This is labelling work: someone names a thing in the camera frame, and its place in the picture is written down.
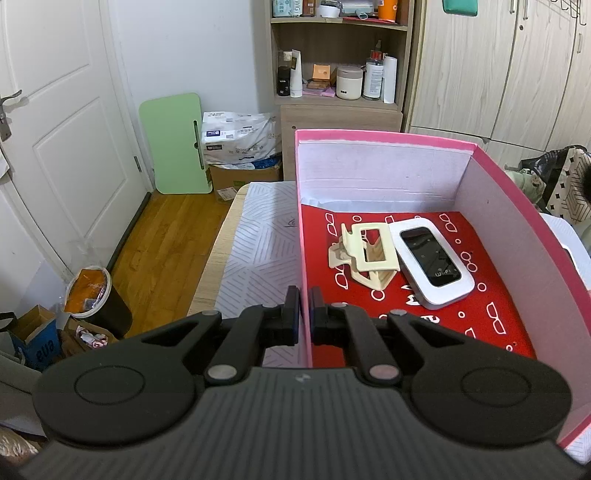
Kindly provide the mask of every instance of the white wall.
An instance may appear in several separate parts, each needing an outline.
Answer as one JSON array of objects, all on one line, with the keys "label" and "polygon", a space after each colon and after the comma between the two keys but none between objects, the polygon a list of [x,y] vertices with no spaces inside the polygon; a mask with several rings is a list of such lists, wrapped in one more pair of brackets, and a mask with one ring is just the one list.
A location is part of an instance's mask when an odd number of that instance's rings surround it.
[{"label": "white wall", "polygon": [[194,92],[203,111],[275,109],[264,1],[109,0],[119,69],[149,170],[138,119],[146,100]]},{"label": "white wall", "polygon": [[0,179],[0,312],[26,313],[36,304],[52,309],[64,281],[51,268],[12,210]]}]

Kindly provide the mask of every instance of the door frame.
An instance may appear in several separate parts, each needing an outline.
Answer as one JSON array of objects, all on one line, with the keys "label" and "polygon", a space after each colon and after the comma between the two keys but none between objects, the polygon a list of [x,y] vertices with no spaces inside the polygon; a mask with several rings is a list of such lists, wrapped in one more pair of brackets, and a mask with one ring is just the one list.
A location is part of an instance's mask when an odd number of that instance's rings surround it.
[{"label": "door frame", "polygon": [[113,36],[113,25],[111,23],[111,11],[109,7],[109,0],[95,0],[99,3],[100,22],[103,27],[103,39],[105,41],[105,50],[107,52],[107,62],[109,64],[109,71],[111,73],[111,82],[115,90],[115,97],[117,98],[117,105],[125,125],[125,132],[131,145],[131,150],[134,155],[138,157],[139,165],[142,169],[141,175],[144,185],[148,192],[154,191],[154,185],[148,175],[144,156],[139,148],[138,138],[135,135],[134,126],[131,122],[131,115],[129,113],[129,106],[127,103],[127,94],[123,80],[121,79],[121,69],[119,68],[119,60],[117,50],[115,48],[115,37]]},{"label": "door frame", "polygon": [[[109,73],[111,76],[111,82],[113,83],[113,89],[115,91],[115,97],[117,105],[119,107],[119,113],[121,114],[121,118],[123,120],[125,132],[131,150],[133,154],[137,156],[138,163],[142,169],[141,176],[144,186],[148,192],[153,192],[154,186],[152,185],[152,182],[150,180],[145,166],[144,158],[141,154],[141,150],[139,149],[138,140],[135,136],[135,131],[131,123],[131,116],[129,114],[129,109],[127,106],[124,84],[121,80],[121,73],[119,70],[119,63],[117,60],[115,50],[115,39],[113,37],[111,16],[109,12],[109,0],[95,1],[98,1],[99,3],[100,22],[102,24],[103,29],[103,41],[105,42],[105,50],[107,53]],[[8,162],[8,165],[10,166],[11,159],[7,155],[5,155],[5,157]],[[72,278],[73,272],[71,272],[70,269],[61,260],[60,256],[53,249],[51,244],[48,242],[47,238],[45,238],[45,235],[43,235],[43,232],[31,216],[29,210],[27,209],[27,206],[22,201],[22,198],[18,193],[17,188],[12,182],[12,174],[10,169],[8,170],[6,175],[4,175],[0,179],[0,190],[5,193],[6,198],[9,200],[12,206],[14,214],[17,216],[18,220],[21,222],[21,225],[33,239],[37,248],[41,251],[47,262],[52,266],[53,270],[61,278],[63,278],[66,281],[69,281]]]}]

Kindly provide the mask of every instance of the green folding table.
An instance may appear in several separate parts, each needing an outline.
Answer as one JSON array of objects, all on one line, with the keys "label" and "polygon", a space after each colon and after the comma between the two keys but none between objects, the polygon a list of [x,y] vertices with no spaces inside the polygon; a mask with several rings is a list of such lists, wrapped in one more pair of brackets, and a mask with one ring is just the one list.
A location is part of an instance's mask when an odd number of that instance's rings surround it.
[{"label": "green folding table", "polygon": [[212,182],[201,150],[201,101],[196,93],[148,100],[139,118],[154,159],[161,193],[209,193]]}]

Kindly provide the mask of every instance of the red patterned fabric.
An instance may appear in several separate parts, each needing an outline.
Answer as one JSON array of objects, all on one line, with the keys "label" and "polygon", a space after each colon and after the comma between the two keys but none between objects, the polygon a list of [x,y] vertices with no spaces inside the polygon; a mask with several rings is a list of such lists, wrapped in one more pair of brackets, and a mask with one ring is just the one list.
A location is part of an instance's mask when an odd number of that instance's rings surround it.
[{"label": "red patterned fabric", "polygon": [[[353,223],[407,220],[415,213],[333,213],[302,205],[304,255],[308,287],[319,286],[324,301],[345,301],[363,307],[378,317],[392,309],[404,309],[457,332],[521,355],[535,358],[511,296],[488,257],[476,232],[459,212],[421,213],[431,220],[472,273],[476,288],[465,299],[440,310],[419,305],[402,273],[398,273],[383,292],[372,291],[350,276],[348,265],[328,266],[328,249],[339,241],[340,225],[351,231]],[[313,348],[314,366],[338,367],[343,356],[338,349]]]}]

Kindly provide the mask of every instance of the wardrobe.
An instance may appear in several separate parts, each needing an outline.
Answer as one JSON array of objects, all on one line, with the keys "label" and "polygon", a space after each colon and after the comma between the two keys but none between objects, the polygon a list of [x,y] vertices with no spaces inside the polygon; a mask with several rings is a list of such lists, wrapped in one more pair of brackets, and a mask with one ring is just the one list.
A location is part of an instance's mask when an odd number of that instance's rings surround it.
[{"label": "wardrobe", "polygon": [[591,139],[591,0],[417,0],[406,130],[471,141],[501,166]]}]

